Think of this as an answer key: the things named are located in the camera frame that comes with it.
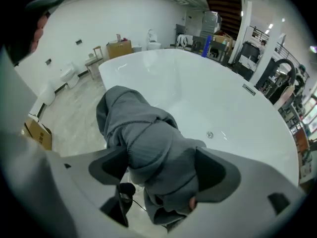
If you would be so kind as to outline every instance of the bathtub drain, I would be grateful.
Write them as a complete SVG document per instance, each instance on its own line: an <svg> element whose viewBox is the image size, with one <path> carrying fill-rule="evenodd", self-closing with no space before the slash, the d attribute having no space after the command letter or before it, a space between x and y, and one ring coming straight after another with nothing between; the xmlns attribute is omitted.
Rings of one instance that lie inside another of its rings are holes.
<svg viewBox="0 0 317 238"><path fill-rule="evenodd" d="M208 138L213 138L213 133L212 133L211 131L208 131L208 132L207 132L207 137L208 137Z"/></svg>

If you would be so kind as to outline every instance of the freestanding bathtub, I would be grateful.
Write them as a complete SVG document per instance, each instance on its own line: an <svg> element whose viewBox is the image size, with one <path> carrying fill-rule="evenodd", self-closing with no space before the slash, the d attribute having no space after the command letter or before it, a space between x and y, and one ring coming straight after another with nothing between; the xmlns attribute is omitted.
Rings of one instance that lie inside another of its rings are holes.
<svg viewBox="0 0 317 238"><path fill-rule="evenodd" d="M298 185L296 145L283 118L230 69L165 49L111 59L99 70L106 89L121 85L139 91L152 106L171 113L185 137L267 163Z"/></svg>

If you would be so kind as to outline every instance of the white toilet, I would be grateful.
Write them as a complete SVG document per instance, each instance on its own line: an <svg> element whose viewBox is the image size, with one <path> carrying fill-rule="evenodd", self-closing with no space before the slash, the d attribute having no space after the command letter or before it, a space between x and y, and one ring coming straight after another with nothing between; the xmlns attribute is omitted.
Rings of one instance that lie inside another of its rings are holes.
<svg viewBox="0 0 317 238"><path fill-rule="evenodd" d="M69 88L73 88L78 83L79 77L75 72L76 70L74 65L72 62L70 62L67 64L66 69L60 76L61 81L67 83Z"/></svg>
<svg viewBox="0 0 317 238"><path fill-rule="evenodd" d="M50 83L44 85L39 99L48 106L52 104L53 100L55 99L55 92Z"/></svg>
<svg viewBox="0 0 317 238"><path fill-rule="evenodd" d="M158 37L156 33L150 29L148 31L148 44L147 44L147 50L159 50L162 46L161 43L158 43Z"/></svg>

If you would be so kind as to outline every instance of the railing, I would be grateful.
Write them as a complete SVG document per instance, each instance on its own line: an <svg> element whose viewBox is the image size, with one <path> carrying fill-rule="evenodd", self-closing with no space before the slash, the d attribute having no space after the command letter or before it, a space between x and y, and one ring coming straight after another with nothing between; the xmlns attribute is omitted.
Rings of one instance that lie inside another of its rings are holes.
<svg viewBox="0 0 317 238"><path fill-rule="evenodd" d="M260 31L257 28L254 28L254 27L252 27L252 28L253 28L253 33L252 33L253 37L258 39L260 42L262 40L268 41L269 35L265 34L264 32ZM297 59L286 48L284 48L279 43L276 44L275 51L277 53L279 53L281 57L289 59L293 63L295 68L299 67L300 63L297 61ZM309 75L307 72L305 72L304 73L304 80L306 81L308 78L309 78Z"/></svg>

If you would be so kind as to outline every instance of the white wall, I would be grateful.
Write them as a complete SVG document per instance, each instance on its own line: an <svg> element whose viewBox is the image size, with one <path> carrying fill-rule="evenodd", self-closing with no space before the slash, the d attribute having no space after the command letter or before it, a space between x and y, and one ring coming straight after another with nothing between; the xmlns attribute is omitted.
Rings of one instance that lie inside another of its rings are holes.
<svg viewBox="0 0 317 238"><path fill-rule="evenodd" d="M67 62L74 62L79 72L92 48L106 44L121 34L146 50L149 29L153 29L162 47L175 42L175 25L184 25L186 7L167 0L78 0L62 5L45 26L44 35L34 54L16 67L32 91L39 96L46 82L56 90ZM52 59L50 65L45 61Z"/></svg>
<svg viewBox="0 0 317 238"><path fill-rule="evenodd" d="M269 24L272 23L275 11L275 9L264 3L254 2L250 25L253 27L256 26L259 30L265 32ZM285 16L282 33L286 34L284 47L299 63L306 67L306 71L310 76L303 92L303 95L308 95L309 89L312 88L317 81L317 66L316 64L310 63L310 61L314 59L314 54L310 51L310 45L314 45L315 41L304 21L298 15Z"/></svg>
<svg viewBox="0 0 317 238"><path fill-rule="evenodd" d="M188 9L185 18L185 33L193 36L200 36L203 26L204 13Z"/></svg>

